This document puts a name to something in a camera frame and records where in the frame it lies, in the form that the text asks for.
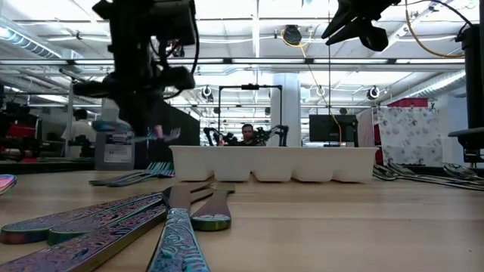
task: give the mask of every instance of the black monitor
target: black monitor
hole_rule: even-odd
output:
[[[354,142],[358,146],[356,129],[358,121],[354,115],[335,115],[341,126],[341,141]],[[340,130],[331,115],[309,116],[309,141],[311,142],[339,142]]]

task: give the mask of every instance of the wooden tabletop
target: wooden tabletop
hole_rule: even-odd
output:
[[[87,180],[120,172],[20,175],[0,196],[0,225],[162,190],[175,180],[123,188]],[[196,211],[201,202],[192,206]],[[197,232],[213,272],[484,271],[484,193],[410,181],[236,184],[232,228]],[[96,271],[144,271],[159,225]],[[0,262],[46,247],[0,244]]]

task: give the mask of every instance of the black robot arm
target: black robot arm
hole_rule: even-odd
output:
[[[360,38],[360,42],[373,51],[383,51],[388,46],[386,31],[371,24],[381,13],[401,0],[338,0],[338,10],[327,26],[322,39],[332,45],[347,39]]]
[[[286,147],[288,131],[289,127],[287,125],[276,125],[268,131],[264,131],[264,128],[257,128],[254,138],[258,145],[265,145],[271,137],[279,135],[279,147]]]
[[[112,43],[108,51],[113,54],[114,72],[103,82],[75,84],[74,94],[113,99],[119,117],[144,136],[147,127],[156,125],[150,118],[153,108],[167,98],[163,96],[166,87],[178,89],[176,96],[195,86],[193,71],[200,43],[194,0],[100,0],[92,9],[109,20]],[[170,67],[167,61],[184,45],[197,46],[191,72],[183,66]]]
[[[225,145],[228,145],[228,146],[238,146],[239,145],[239,141],[237,139],[237,137],[235,137],[232,133],[227,133],[227,135],[223,135],[222,133],[220,133],[218,130],[216,130],[215,128],[204,128],[203,129],[203,133],[205,133],[206,135],[206,138],[208,139],[209,141],[209,145],[211,147],[214,147],[215,144],[213,143],[212,141],[212,138],[213,140],[216,142],[216,145],[218,146],[219,145],[219,138],[220,138],[220,135],[222,136],[222,139],[225,143]]]

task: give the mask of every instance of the person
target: person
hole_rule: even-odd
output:
[[[96,131],[89,124],[87,110],[81,109],[74,111],[74,119],[70,129],[70,139],[67,139],[67,128],[62,134],[62,138],[66,141],[74,141],[76,137],[84,135],[90,142],[96,141]]]
[[[242,146],[255,146],[256,140],[254,139],[254,127],[251,124],[244,124],[242,126],[242,138],[240,142]]]

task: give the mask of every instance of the white ice cube tray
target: white ice cube tray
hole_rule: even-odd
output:
[[[171,146],[180,181],[366,182],[375,147],[190,147]]]

